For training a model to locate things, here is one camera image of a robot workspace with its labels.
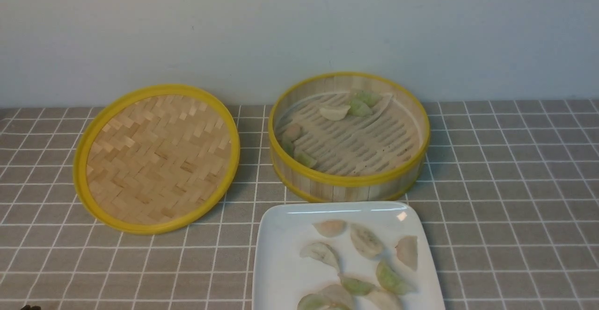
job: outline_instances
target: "dumpling wrapper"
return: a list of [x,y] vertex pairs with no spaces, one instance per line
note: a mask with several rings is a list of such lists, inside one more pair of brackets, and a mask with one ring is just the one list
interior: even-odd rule
[[330,304],[331,301],[321,294],[309,294],[299,300],[297,310],[321,310]]
[[385,249],[383,243],[370,229],[359,224],[351,224],[349,228],[351,243],[365,258],[375,258]]
[[374,290],[368,295],[366,299],[374,303],[380,310],[403,310],[402,301],[396,295],[389,293],[385,290]]
[[331,284],[328,287],[325,287],[319,293],[324,297],[331,300],[331,308],[335,308],[335,306],[340,309],[354,310],[356,307],[355,301],[350,293],[347,292],[345,288],[338,284]]
[[341,285],[352,295],[364,296],[368,295],[371,291],[376,289],[376,286],[372,283],[358,280],[357,278],[351,278],[343,275],[339,275]]
[[317,261],[335,268],[337,272],[340,272],[339,259],[337,258],[334,250],[331,248],[331,246],[323,242],[308,244],[308,246],[305,246],[301,251],[299,251],[299,256],[316,259]]
[[381,95],[376,92],[367,91],[367,90],[358,90],[354,96],[364,102],[368,107],[373,107],[383,98]]
[[395,246],[397,251],[397,259],[404,265],[410,267],[411,270],[418,269],[418,237],[404,236]]
[[352,116],[366,117],[370,116],[373,113],[372,109],[370,109],[370,107],[368,107],[366,103],[362,102],[361,100],[355,97],[349,101],[349,106],[350,108],[347,113],[351,114]]
[[381,287],[396,295],[405,295],[416,290],[396,273],[384,259],[381,259],[376,266],[376,278]]
[[325,105],[318,109],[321,116],[323,116],[327,120],[332,120],[334,122],[338,122],[342,120],[347,115],[347,112],[351,108],[350,105],[342,105],[342,106],[331,106]]
[[295,150],[295,145],[293,145],[293,141],[283,137],[283,139],[281,140],[281,147],[283,148],[286,154],[288,154],[289,156],[293,156]]
[[316,166],[316,163],[317,163],[316,159],[310,157],[306,152],[304,152],[302,150],[295,150],[295,153],[293,154],[293,158],[295,159],[295,161],[301,163],[302,165],[308,167],[309,169]]
[[346,222],[343,220],[327,220],[312,225],[320,235],[324,237],[335,237],[343,233]]
[[297,140],[301,135],[301,125],[300,124],[291,124],[287,127],[285,132],[283,133],[283,139],[287,139],[289,141]]

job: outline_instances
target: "square white plate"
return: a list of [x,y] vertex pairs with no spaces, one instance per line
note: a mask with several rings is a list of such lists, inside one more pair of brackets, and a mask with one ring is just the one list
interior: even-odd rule
[[[302,297],[337,283],[334,268],[311,258],[301,258],[307,244],[330,244],[340,257],[344,274],[375,285],[378,260],[362,257],[353,248],[349,227],[326,238],[312,226],[326,220],[345,220],[368,227],[385,244],[385,255],[394,269],[418,289],[402,297],[404,310],[444,310],[443,296],[426,235],[416,212],[395,201],[312,203],[281,205],[264,214],[258,231],[253,278],[253,309],[295,310]],[[411,271],[396,258],[395,246],[406,235],[417,236],[418,270]],[[362,297],[355,297],[356,310],[378,310]]]

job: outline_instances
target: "yellow rim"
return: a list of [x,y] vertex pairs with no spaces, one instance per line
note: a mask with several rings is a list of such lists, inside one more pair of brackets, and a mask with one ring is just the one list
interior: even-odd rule
[[[293,159],[291,156],[289,156],[283,150],[283,148],[278,144],[278,141],[274,135],[274,125],[273,125],[274,113],[277,110],[277,107],[278,107],[280,101],[283,98],[287,97],[287,95],[290,94],[291,91],[295,90],[296,88],[299,88],[300,86],[302,86],[304,84],[307,84],[307,83],[317,80],[319,78],[326,78],[326,77],[332,77],[332,76],[361,76],[361,77],[373,78],[375,80],[385,82],[385,83],[393,86],[394,88],[397,88],[398,90],[404,92],[407,96],[409,96],[418,105],[418,108],[421,110],[421,114],[425,118],[425,133],[426,133],[426,135],[425,135],[425,140],[423,141],[421,147],[418,149],[418,153],[417,153],[418,156],[413,157],[410,161],[408,161],[407,163],[403,164],[400,167],[397,167],[396,169],[392,169],[392,170],[389,170],[389,171],[386,171],[383,173],[373,174],[370,176],[360,176],[360,177],[344,177],[344,176],[335,176],[332,174],[321,173],[321,172],[315,171],[313,169],[309,169],[308,167],[295,161],[295,159]],[[364,74],[364,73],[353,73],[353,72],[340,72],[340,73],[330,73],[330,74],[318,75],[318,76],[315,76],[312,78],[308,78],[307,80],[304,80],[302,82],[299,82],[298,84],[295,84],[289,90],[287,90],[283,95],[281,95],[281,97],[278,98],[277,102],[272,107],[272,110],[270,111],[270,116],[268,118],[268,139],[270,140],[271,147],[274,150],[274,152],[276,152],[277,155],[280,156],[280,158],[283,160],[283,162],[286,163],[287,166],[291,167],[291,169],[293,169],[293,171],[300,173],[312,180],[321,182],[323,184],[335,185],[335,186],[346,186],[346,187],[378,185],[378,184],[382,184],[383,182],[387,182],[392,178],[396,178],[396,177],[406,173],[408,170],[411,169],[411,167],[413,167],[414,163],[417,163],[418,161],[420,161],[422,159],[422,156],[424,156],[424,152],[426,151],[426,147],[428,146],[428,143],[430,141],[430,135],[431,135],[430,129],[431,129],[430,123],[428,121],[428,116],[426,115],[426,111],[424,110],[424,107],[422,107],[422,104],[420,103],[420,101],[418,101],[418,99],[413,94],[411,94],[408,90],[404,89],[402,86],[400,86],[399,84],[396,84],[395,82],[392,82],[388,79],[385,79],[385,78],[382,78],[382,77],[379,77],[376,75],[369,75],[369,74]]]
[[[216,191],[210,196],[208,200],[197,210],[178,218],[177,220],[173,220],[170,222],[166,222],[163,224],[157,225],[139,225],[139,224],[130,224],[127,222],[123,222],[113,216],[110,216],[94,200],[92,194],[88,187],[88,178],[86,174],[86,163],[88,161],[88,155],[91,150],[92,144],[94,140],[98,136],[98,133],[101,131],[102,127],[106,125],[109,120],[111,120],[116,114],[121,112],[124,108],[129,105],[136,103],[137,101],[141,101],[144,98],[161,96],[161,95],[182,95],[193,97],[204,103],[207,103],[212,107],[212,109],[216,110],[218,114],[224,119],[227,128],[229,129],[229,134],[231,135],[231,158],[229,160],[229,169],[225,174],[223,180],[218,185]],[[239,133],[237,133],[237,127],[235,126],[235,121],[233,120],[233,116],[229,113],[229,110],[221,103],[216,97],[212,96],[208,92],[193,88],[191,86],[186,86],[182,84],[162,84],[157,86],[150,86],[148,88],[143,88],[130,94],[127,94],[117,101],[112,103],[103,109],[96,118],[92,121],[92,123],[88,126],[81,141],[79,142],[79,146],[77,147],[77,152],[75,153],[75,161],[73,163],[73,182],[75,184],[75,189],[77,190],[77,194],[83,203],[83,206],[98,220],[104,222],[105,224],[118,229],[120,231],[125,231],[127,233],[134,234],[159,234],[165,233],[167,231],[172,231],[174,229],[179,229],[184,227],[185,225],[190,224],[191,222],[197,220],[204,214],[208,212],[208,210],[212,209],[216,203],[225,195],[227,189],[233,182],[233,178],[235,177],[235,172],[237,171],[237,167],[239,165],[239,157],[240,157],[240,142],[239,142]]]
[[[403,189],[401,191],[399,191],[398,193],[395,193],[393,195],[391,195],[390,197],[387,197],[383,200],[397,200],[400,196],[402,196],[403,194],[405,194],[407,191],[410,190],[410,188],[412,186],[414,186],[414,184],[416,183],[416,180],[418,179],[418,177],[420,176],[420,173],[422,172],[424,166],[422,166],[419,170],[418,170],[418,175],[416,176],[416,178],[410,182],[410,184],[406,187],[406,189]],[[273,162],[272,163],[272,168],[274,169],[274,173],[277,174],[278,178],[281,180],[281,182],[287,186],[287,188],[289,188],[289,190],[291,192],[293,192],[295,195],[297,195],[298,197],[304,199],[305,201],[308,202],[312,202],[312,203],[327,203],[330,201],[327,200],[323,200],[323,199],[319,199],[317,197],[313,197],[312,195],[304,192],[304,191],[300,191],[299,189],[295,188],[295,186],[293,186],[293,184],[291,184],[291,182],[289,182],[286,178],[284,178],[281,175],[281,172],[278,170],[277,165]]]

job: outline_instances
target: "woven bamboo lid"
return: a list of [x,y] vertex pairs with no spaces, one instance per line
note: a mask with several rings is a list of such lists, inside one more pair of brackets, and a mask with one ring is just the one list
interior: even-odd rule
[[104,109],[83,135],[77,193],[105,224],[137,234],[188,225],[229,188],[240,156],[233,117],[198,88],[137,90]]

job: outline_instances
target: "bamboo steamer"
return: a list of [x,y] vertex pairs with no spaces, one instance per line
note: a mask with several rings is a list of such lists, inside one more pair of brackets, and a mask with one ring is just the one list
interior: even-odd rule
[[[323,105],[345,105],[354,90],[381,94],[371,116],[332,122],[319,114]],[[294,144],[317,160],[312,169],[280,145],[291,124],[302,126]],[[332,73],[302,81],[278,99],[268,139],[274,171],[307,201],[397,199],[421,173],[430,124],[424,107],[402,86],[374,75]]]
[[98,114],[77,147],[73,182],[98,220],[134,234],[172,231],[207,213],[240,158],[233,117],[208,92],[164,84]]

